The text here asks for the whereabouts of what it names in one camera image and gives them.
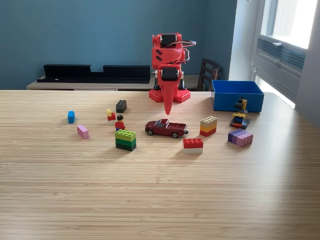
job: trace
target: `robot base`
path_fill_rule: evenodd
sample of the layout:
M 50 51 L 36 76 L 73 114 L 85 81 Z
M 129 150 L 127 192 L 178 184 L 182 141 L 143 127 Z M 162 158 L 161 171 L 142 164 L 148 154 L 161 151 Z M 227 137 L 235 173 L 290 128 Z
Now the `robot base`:
M 177 103 L 182 103 L 186 100 L 188 100 L 191 97 L 191 92 L 187 89 L 184 90 L 178 90 L 177 96 L 173 97 L 173 101 Z M 161 89 L 155 90 L 151 89 L 149 91 L 149 98 L 154 100 L 157 103 L 160 103 L 164 100 L 164 96 L 162 95 Z

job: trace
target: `red toy car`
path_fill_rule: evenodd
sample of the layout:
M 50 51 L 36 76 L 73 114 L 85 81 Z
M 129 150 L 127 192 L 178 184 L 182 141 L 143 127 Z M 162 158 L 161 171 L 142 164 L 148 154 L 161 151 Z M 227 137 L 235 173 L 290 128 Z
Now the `red toy car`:
M 153 134 L 158 134 L 172 136 L 174 139 L 178 138 L 179 136 L 188 134 L 186 124 L 169 122 L 168 119 L 150 121 L 145 125 L 144 130 L 150 136 Z

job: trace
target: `black lego brick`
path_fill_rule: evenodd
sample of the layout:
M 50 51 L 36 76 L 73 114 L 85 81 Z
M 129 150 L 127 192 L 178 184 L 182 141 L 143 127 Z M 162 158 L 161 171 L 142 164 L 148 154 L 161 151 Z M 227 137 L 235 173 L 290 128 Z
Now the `black lego brick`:
M 123 114 L 123 113 L 125 112 L 125 109 L 116 108 L 116 109 L 115 109 L 115 112 L 116 112 L 117 114 Z
M 126 100 L 120 100 L 118 103 L 115 105 L 116 109 L 126 109 L 127 108 L 127 101 Z
M 122 149 L 122 150 L 127 150 L 127 151 L 132 152 L 133 150 L 136 149 L 137 144 L 135 144 L 135 145 L 133 145 L 133 146 L 126 146 L 126 145 L 122 145 L 122 144 L 116 143 L 116 144 L 115 144 L 115 147 L 116 147 L 117 149 Z

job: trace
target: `lego minifigure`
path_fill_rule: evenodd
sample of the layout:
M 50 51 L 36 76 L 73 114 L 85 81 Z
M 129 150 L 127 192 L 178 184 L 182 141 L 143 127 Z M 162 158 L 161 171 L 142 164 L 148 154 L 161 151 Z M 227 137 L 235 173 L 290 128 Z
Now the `lego minifigure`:
M 127 128 L 125 127 L 125 124 L 124 124 L 124 116 L 118 115 L 116 117 L 116 119 L 117 119 L 117 122 L 114 124 L 115 131 L 118 131 L 119 129 L 127 130 Z
M 241 110 L 232 115 L 233 119 L 230 122 L 230 126 L 240 129 L 246 129 L 248 127 L 248 124 L 250 123 L 250 119 L 247 119 L 247 100 L 241 97 L 239 101 L 235 103 L 234 107 Z

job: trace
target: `blue box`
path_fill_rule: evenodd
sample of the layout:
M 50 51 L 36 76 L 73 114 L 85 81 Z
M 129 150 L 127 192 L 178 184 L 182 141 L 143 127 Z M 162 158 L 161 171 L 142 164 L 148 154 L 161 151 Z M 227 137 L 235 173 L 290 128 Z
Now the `blue box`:
M 244 98 L 248 112 L 260 113 L 265 94 L 254 81 L 212 80 L 211 97 L 214 111 L 238 112 L 235 104 Z

